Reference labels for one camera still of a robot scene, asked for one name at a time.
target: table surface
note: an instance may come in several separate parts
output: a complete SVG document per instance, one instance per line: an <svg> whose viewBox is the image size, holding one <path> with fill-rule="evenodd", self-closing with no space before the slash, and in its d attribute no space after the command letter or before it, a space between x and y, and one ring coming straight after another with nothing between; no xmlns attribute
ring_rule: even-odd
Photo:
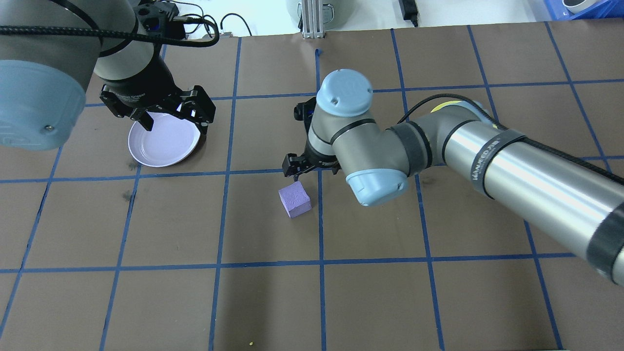
<svg viewBox="0 0 624 351"><path fill-rule="evenodd" d="M278 189L305 144L292 108L342 67L372 82L380 127L454 92L624 176L623 37L609 19L165 47L217 116L163 169L133 160L94 78L62 149L0 152L0 349L620 349L624 289L444 166L373 208L342 172L306 174L295 219Z"/></svg>

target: blue tape line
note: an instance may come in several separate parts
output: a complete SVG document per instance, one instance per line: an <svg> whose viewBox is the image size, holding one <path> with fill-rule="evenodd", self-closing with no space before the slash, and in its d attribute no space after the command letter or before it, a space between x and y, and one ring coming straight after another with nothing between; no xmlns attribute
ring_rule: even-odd
<svg viewBox="0 0 624 351"><path fill-rule="evenodd" d="M249 268L249 267L291 267L299 265L319 265L319 260L297 261L269 261L269 262L244 262L244 263L221 263L221 268Z"/></svg>
<svg viewBox="0 0 624 351"><path fill-rule="evenodd" d="M0 184L15 184L15 183L45 183L48 179L5 179L0 180Z"/></svg>
<svg viewBox="0 0 624 351"><path fill-rule="evenodd" d="M217 323L217 300L219 296L219 281L221 279L221 261L223 257L223 238L225 236L225 212L228 207L228 190L230 186L230 167L232 165L232 144L234 142L234 120L236 111L236 93L238 92L238 71L240 68L240 51L242 38L238 38L236 49L236 69L234 72L234 88L232 90L232 114L230 115L230 140L228 142L228 160L225 170L225 183L223 185L223 203L221 206L221 227L219 228L219 246L217 250L217 267L215 269L215 286L212 294L212 312L210 314L210 331L208 333L208 351L215 347L215 329Z"/></svg>
<svg viewBox="0 0 624 351"><path fill-rule="evenodd" d="M477 48L477 42L474 40L474 35L472 33L472 28L470 25L466 26L468 28L468 35L470 36L470 41L472 43L472 48L474 49L474 54L477 57L477 63L479 64L479 70L481 71L481 77L483 78L483 83L485 84L485 91L487 93L487 98L490 101L490 107L492 108L492 115L494 119L498 122L499 115L496 113L496 107L494 106L494 100L492 98L492 93L490 92L490 85L487 82L487 76L485 75L485 69L483 68L483 63L481 62L481 56L479 55L479 48Z"/></svg>
<svg viewBox="0 0 624 351"><path fill-rule="evenodd" d="M537 257L540 259L563 259L576 257L576 255L571 252L556 252L554 254L537 254Z"/></svg>
<svg viewBox="0 0 624 351"><path fill-rule="evenodd" d="M565 62L563 61L563 56L561 56L561 52L559 51L559 47L557 46L557 42L555 41L555 37L552 35L552 31L550 30L550 26L549 26L548 22L544 22L544 26L546 26L546 31L548 32L548 36L550 37L550 41L552 42L552 46L555 48L555 52L557 53L557 57L559 58L559 62L561 63L561 67L563 68L563 72L565 73L565 77L568 79L568 83L570 84L570 88L572 89L572 94L574 94L574 99L577 101L578 108L580 109L581 114L583 115L583 119L585 120L587 128L589 129L589 133L592 135L592 139L593 139L594 143L596 144L596 148L598 149L598 153L600 154L600 157L602 157L602 159L605 160L605 153L604 153L604 151L602 149L602 146L600 145L600 142L598 141L598 137L596 136L596 132L593 130L592 123L590 122L589 118L587 117L587 113L585 112L585 108L583 107L583 103L581 102L581 99L578 96L577 90L574 87L574 83L572 82L572 77L570 76L570 73L568 72L568 68L565 65ZM607 171L611 172L611 167L609 166L609 163L607 161L605 161L605 165L607 166Z"/></svg>
<svg viewBox="0 0 624 351"><path fill-rule="evenodd" d="M24 251L24 255L22 256L22 263L19 266L19 270L15 277L15 283L13 283L13 289L11 290L11 296L9 296L9 302L6 304L6 310L4 311L4 316L2 317L2 322L0 324L0 339L2 338L2 335L4 333L4 328L6 327L6 321L9 318L9 313L11 313L11 307L13 306L13 301L15 300L17 287L19 286L19 282L22 279L24 268L26 268L26 261L28 260L28 255L31 253L32 242L35 239L35 234L37 233L37 228L39 227L39 221L41 220L41 213L43 212L43 207L46 204L47 195L48 193L50 193L50 186L52 185L52 178L54 177L54 173L56 172L56 167L59 165L59 159L61 159L62 152L63 152L63 147L61 146L59 150L56 152L56 158L54 159L54 164L52 165L52 170L50 171L50 177L47 180L46 189L41 198L41 203L39 204L39 209L37 210L37 215L35 216L35 221L32 225L31 234L28 237L26 249Z"/></svg>
<svg viewBox="0 0 624 351"><path fill-rule="evenodd" d="M427 262L427 257L396 257L386 259L338 259L338 260L325 260L326 265L338 265L338 264L387 264L387 263L414 263L414 262Z"/></svg>
<svg viewBox="0 0 624 351"><path fill-rule="evenodd" d="M554 252L537 254L540 259L561 259L576 257L571 252ZM431 257L433 262L463 262L463 261L489 261L489 260L526 260L533 259L532 254L517 255L475 255L475 256L438 256ZM323 260L323 265L349 265L349 264L393 264L427 262L427 257L389 257L381 259L331 259ZM301 265L320 265L320 260L286 260L268 262L240 262L221 263L221 268L249 268L249 267L292 267ZM215 269L217 264L180 264L180 265L131 265L121 266L119 270L142 271L142 270L183 270L183 269ZM112 267L51 267L51 268L25 268L22 273L63 273L63 272L114 272ZM19 269L0 269L0 274L18 273Z"/></svg>
<svg viewBox="0 0 624 351"><path fill-rule="evenodd" d="M113 311L113 303L115 302L115 295L117 294L117 284L119 283L119 273L121 271L121 263L124 259L125 242L128 238L128 230L130 229L130 219L132 218L132 210L134 208L134 200L137 196L137 190L139 189L139 180L141 179L141 165L137 166L137 173L134 177L134 187L132 188L132 195L130 196L130 203L128 204L128 213L125 217L124 233L121 236L121 244L119 245L119 255L117 256L117 266L115 267L115 277L113 278L113 285L110 288L109 305L106 309L106 318L104 319L104 328L102 329L102 338L100 339L100 351L104 351L106 344L106 336L109 333L110 315Z"/></svg>
<svg viewBox="0 0 624 351"><path fill-rule="evenodd" d="M318 259L321 297L321 351L327 351L327 328L325 316L325 243L323 241L323 173L316 173L318 181Z"/></svg>
<svg viewBox="0 0 624 351"><path fill-rule="evenodd" d="M201 176L222 176L225 172L188 172L188 173L162 173L162 174L142 174L144 178L169 178L169 177L201 177Z"/></svg>
<svg viewBox="0 0 624 351"><path fill-rule="evenodd" d="M230 174L264 174L264 173L282 173L284 170L281 168L273 169L248 169L245 171L230 171Z"/></svg>
<svg viewBox="0 0 624 351"><path fill-rule="evenodd" d="M390 36L392 37L392 46L394 48L394 57L396 58L396 67L399 70L399 82L401 83L401 97L403 98L403 110L405 110L405 113L407 113L407 97L405 94L405 91L406 91L405 82L403 81L403 68L401 67L401 57L399 56L399 47L396 44L396 36L394 35L394 29L390 29Z"/></svg>
<svg viewBox="0 0 624 351"><path fill-rule="evenodd" d="M439 86L439 87L412 87L405 88L405 91L429 91L429 90L451 90L451 89L478 89L485 88L483 84L475 84L468 86Z"/></svg>
<svg viewBox="0 0 624 351"><path fill-rule="evenodd" d="M403 89L373 89L373 92L402 92Z"/></svg>
<svg viewBox="0 0 624 351"><path fill-rule="evenodd" d="M134 179L135 175L122 175L119 177L76 177L76 178L54 178L52 182L103 182L110 180L130 180Z"/></svg>
<svg viewBox="0 0 624 351"><path fill-rule="evenodd" d="M143 271L143 270L183 270L183 269L213 269L216 264L178 264L178 265L133 265L120 267L121 271Z"/></svg>
<svg viewBox="0 0 624 351"><path fill-rule="evenodd" d="M603 83L622 83L622 82L624 82L624 79L596 79L593 81L572 81L572 83L574 84L603 84Z"/></svg>
<svg viewBox="0 0 624 351"><path fill-rule="evenodd" d="M489 84L490 87L537 87L537 86L563 86L568 82L535 82L535 83L502 83Z"/></svg>
<svg viewBox="0 0 624 351"><path fill-rule="evenodd" d="M433 312L436 316L436 328L437 328L437 341L440 345L440 350L444 351L444 336L442 334L442 321L440 320L440 308L438 306L437 301L437 291L436 291L436 278L434 276L433 271L433 258L431 257L431 248L429 246L429 234L427 232L427 220L425 218L425 208L424 203L422 201L422 190L421 190L421 181L419 176L415 176L414 180L416 181L416 194L418 196L418 208L421 214L421 225L422 225L422 239L424 240L425 245L425 253L427 256L427 270L429 271L429 284L431 285L431 298L433 300Z"/></svg>
<svg viewBox="0 0 624 351"><path fill-rule="evenodd" d="M321 89L321 59L320 56L323 53L323 50L316 49L314 50L314 67L316 70L316 91L318 92Z"/></svg>
<svg viewBox="0 0 624 351"><path fill-rule="evenodd" d="M461 262L461 261L492 261L492 260L526 260L532 259L532 254L516 255L475 255L475 256L440 256L432 257L434 262Z"/></svg>
<svg viewBox="0 0 624 351"><path fill-rule="evenodd" d="M116 267L26 268L24 273L115 272Z"/></svg>
<svg viewBox="0 0 624 351"><path fill-rule="evenodd" d="M537 271L537 277L540 280L540 286L542 287L542 293L544 295L544 302L546 303L546 310L548 311L548 318L550 319L550 326L552 327L552 333L557 343L557 348L563 350L563 344L561 343L561 336L559 336L559 329L557 328L557 321L555 320L555 314L552 312L552 306L550 305L550 297L548 296L548 289L546 289L546 282L544 281L544 273L542 272L542 265L537 257L537 250L535 249L535 242L533 241L533 234L531 233L531 227L525 220L524 227L527 231L527 238L529 239L529 245L531 246L531 253L535 262L535 269Z"/></svg>
<svg viewBox="0 0 624 351"><path fill-rule="evenodd" d="M272 94L272 95L247 95L237 96L236 99L272 99L274 97L296 97L296 96L315 96L315 92L296 92L292 94Z"/></svg>

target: purple cube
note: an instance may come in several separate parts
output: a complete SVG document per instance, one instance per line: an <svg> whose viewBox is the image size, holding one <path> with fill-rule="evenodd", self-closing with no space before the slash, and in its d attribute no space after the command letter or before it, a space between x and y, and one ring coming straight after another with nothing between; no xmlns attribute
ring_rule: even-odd
<svg viewBox="0 0 624 351"><path fill-rule="evenodd" d="M300 214L312 209L310 197L307 195L301 182L294 182L289 186L280 189L281 203L288 213L288 217L295 218Z"/></svg>

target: silver arm segment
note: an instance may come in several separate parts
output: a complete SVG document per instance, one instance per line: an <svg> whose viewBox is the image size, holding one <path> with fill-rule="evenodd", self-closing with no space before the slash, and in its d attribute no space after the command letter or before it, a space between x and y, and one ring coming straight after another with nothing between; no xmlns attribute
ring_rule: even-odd
<svg viewBox="0 0 624 351"><path fill-rule="evenodd" d="M468 104L381 131L368 111L371 91L355 71L328 75L308 133L315 141L306 145L307 154L335 154L362 205L401 195L407 177L445 162L476 190L624 285L624 186L522 142L518 132L479 121Z"/></svg>

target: wire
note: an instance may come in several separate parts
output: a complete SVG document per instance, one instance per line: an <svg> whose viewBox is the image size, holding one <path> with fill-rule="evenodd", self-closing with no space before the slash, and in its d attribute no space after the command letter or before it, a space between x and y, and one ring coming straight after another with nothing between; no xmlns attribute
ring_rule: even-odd
<svg viewBox="0 0 624 351"><path fill-rule="evenodd" d="M188 13L188 14L183 14L182 16L195 16L195 17L200 17L200 18L204 18L204 19L210 18L213 23L217 23L215 18L212 17L209 14L205 14L203 16L200 16L200 15L195 14L195 13ZM188 32L187 34L193 34L193 33L197 32L197 29L199 29L200 26L201 26L201 24L198 24L197 27L195 27L195 29L193 29L192 32ZM206 33L208 33L208 36L212 37L212 33L210 32L210 27L207 24L204 24L203 27L206 29Z"/></svg>
<svg viewBox="0 0 624 351"><path fill-rule="evenodd" d="M203 15L196 14L196 13L187 13L187 14L182 15L182 17L187 17L187 16L195 16L195 17L203 18ZM186 34L193 34L197 32L197 29L199 29L199 27L201 26L202 26L201 24L198 24L197 26L195 26L195 29L193 29L193 31L187 32Z"/></svg>
<svg viewBox="0 0 624 351"><path fill-rule="evenodd" d="M154 44L167 44L184 47L209 47L219 41L219 29L215 23L204 18L187 17L185 24L206 24L215 31L215 37L209 41L178 40L166 37L152 37L144 34L107 31L101 29L72 28L72 27L44 27L44 26L0 26L0 35L47 35L47 36L79 36L79 37L103 37L115 39L129 39L134 41L152 42Z"/></svg>
<svg viewBox="0 0 624 351"><path fill-rule="evenodd" d="M253 36L253 34L251 33L251 29L249 29L249 25L247 24L247 21L243 18L243 16L234 13L234 12L230 12L227 15L225 15L223 18L221 18L221 23L219 24L219 26L221 27L221 30L223 30L223 20L227 17L227 16L236 16L240 19L243 20L243 23L245 23L245 27L247 27L247 31L249 31L249 36Z"/></svg>
<svg viewBox="0 0 624 351"><path fill-rule="evenodd" d="M451 99L458 99L458 100L466 101L472 107L476 108L477 111L479 111L485 118L487 118L493 124L498 123L483 108L481 108L481 106L479 106L476 102L474 102L473 100L470 100L466 96L457 95L457 94L436 94L436 95L429 96L428 98L414 105L414 107L409 109L409 111L399 120L399 122L397 122L397 124L405 122L405 120L409 117L409 115L411 115L418 107L421 107L422 105L426 104L427 102L431 100L439 99L441 97L450 97Z"/></svg>
<svg viewBox="0 0 624 351"><path fill-rule="evenodd" d="M457 94L436 94L433 96L429 96L428 98L422 100L421 102L417 103L416 105L414 105L414 107L412 107L400 120L398 123L402 123L404 122L409 115L411 115L418 107L421 107L422 105L426 104L427 102L434 100L434 99L439 99L441 97L450 97L451 99L458 99L458 100L462 100L462 101L466 101L468 102L471 106L473 106L474 108L476 108L485 118L487 118L487 120L489 122L492 123L492 125L494 125L498 130L501 131L506 131L507 127L503 126L501 123L499 123L498 121L496 121L494 118L492 118L492 116L490 116L485 110L483 110L483 108L481 108L481 106L479 106L476 102L474 102L473 100L467 98L466 96L462 96L462 95L457 95ZM540 150L549 152L553 155L559 156L565 160L568 160L570 162L573 162L579 166L582 166L590 171L593 171L597 174L600 174L601 176L604 176L610 180L612 180L613 182L616 182L620 185L624 185L624 178L621 178L615 174L612 174L610 172L605 171L604 169L595 166L585 160L581 160L578 157L574 157L570 154L567 154L566 152L563 152L561 150L555 149L554 147L550 147L548 145L542 144L539 141L535 141L529 137L525 137L523 139L521 139L520 141L531 145L533 147L536 147Z"/></svg>
<svg viewBox="0 0 624 351"><path fill-rule="evenodd" d="M183 4L183 5L191 5L191 6L199 7L199 10L202 12L202 17L203 17L203 14L204 14L203 8L201 6L199 6L198 4L192 4L190 2L183 2L183 1L177 1L177 0L157 0L157 1L159 1L159 2L173 2L175 4Z"/></svg>
<svg viewBox="0 0 624 351"><path fill-rule="evenodd" d="M203 18L203 15L204 15L203 7L199 6L198 4L192 4L192 3L190 3L190 2L183 2L183 1L177 1L177 0L158 0L158 2L173 2L174 4L191 5L191 6L195 6L195 7L199 8L199 11L201 11L201 12L202 12L202 15L201 15L201 16L200 16L200 15L198 15L198 14L194 14L194 13L183 14L182 16L197 16L197 17ZM201 27L201 26L202 26L201 24L198 24L198 25L195 27L195 29L193 29L193 31L192 31L192 32L190 32L190 33L186 33L186 34L193 34L193 33L195 33L195 32L197 31L197 29L199 29L199 27Z"/></svg>

